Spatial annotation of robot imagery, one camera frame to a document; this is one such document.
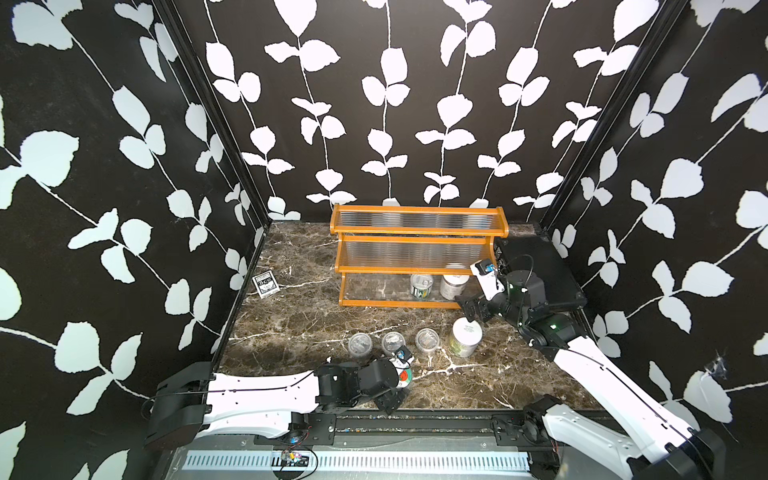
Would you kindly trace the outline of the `red tomato seed jar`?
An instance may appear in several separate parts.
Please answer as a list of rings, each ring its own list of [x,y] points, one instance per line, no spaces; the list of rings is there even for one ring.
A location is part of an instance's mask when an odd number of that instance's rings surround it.
[[[407,388],[413,380],[413,373],[410,368],[397,368],[398,389]]]

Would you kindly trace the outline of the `white green label jar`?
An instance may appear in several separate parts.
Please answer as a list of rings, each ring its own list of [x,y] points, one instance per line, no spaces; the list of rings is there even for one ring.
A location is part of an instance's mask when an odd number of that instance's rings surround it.
[[[480,323],[461,317],[453,323],[449,349],[456,356],[468,358],[474,353],[482,338],[483,330]]]

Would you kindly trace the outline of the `white text label jar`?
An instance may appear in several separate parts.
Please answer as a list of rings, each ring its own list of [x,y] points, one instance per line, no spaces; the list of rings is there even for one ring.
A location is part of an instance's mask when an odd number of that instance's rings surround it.
[[[451,273],[443,275],[440,283],[441,296],[449,301],[453,301],[456,296],[461,295],[470,279],[468,274]]]

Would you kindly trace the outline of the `clear jar purple seeds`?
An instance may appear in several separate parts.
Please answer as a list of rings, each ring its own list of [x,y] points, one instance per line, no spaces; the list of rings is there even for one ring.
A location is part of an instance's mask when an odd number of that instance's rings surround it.
[[[348,351],[353,358],[365,358],[373,351],[373,341],[366,333],[356,333],[347,344]]]

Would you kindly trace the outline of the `clear jar yellow label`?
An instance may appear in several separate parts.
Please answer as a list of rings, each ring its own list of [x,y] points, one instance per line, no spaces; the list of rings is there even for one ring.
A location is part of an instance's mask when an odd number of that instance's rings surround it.
[[[405,345],[404,336],[396,331],[387,332],[381,339],[382,350],[387,355],[394,355]]]

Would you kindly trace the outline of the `green vegetable tin can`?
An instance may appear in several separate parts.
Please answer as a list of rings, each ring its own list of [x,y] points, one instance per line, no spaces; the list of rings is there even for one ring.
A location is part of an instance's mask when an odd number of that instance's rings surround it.
[[[429,274],[412,274],[410,276],[411,295],[417,300],[426,300],[432,291],[434,278]]]

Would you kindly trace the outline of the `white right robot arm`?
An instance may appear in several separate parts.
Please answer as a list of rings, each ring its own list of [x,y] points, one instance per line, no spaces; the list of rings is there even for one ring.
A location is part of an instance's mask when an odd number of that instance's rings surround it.
[[[471,265],[481,294],[457,299],[469,320],[500,316],[529,345],[575,379],[618,423],[612,430],[551,395],[524,410],[522,432],[534,444],[567,444],[620,479],[722,479],[726,446],[709,429],[697,430],[617,368],[569,316],[524,311],[532,272],[501,278],[490,260]]]

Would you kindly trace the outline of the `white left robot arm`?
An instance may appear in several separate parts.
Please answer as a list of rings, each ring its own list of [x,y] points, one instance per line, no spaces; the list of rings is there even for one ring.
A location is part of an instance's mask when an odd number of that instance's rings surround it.
[[[285,444],[309,436],[310,418],[374,403],[399,408],[413,379],[407,361],[326,363],[284,376],[246,377],[196,362],[161,381],[152,397],[144,448],[171,450],[212,435],[253,435]]]

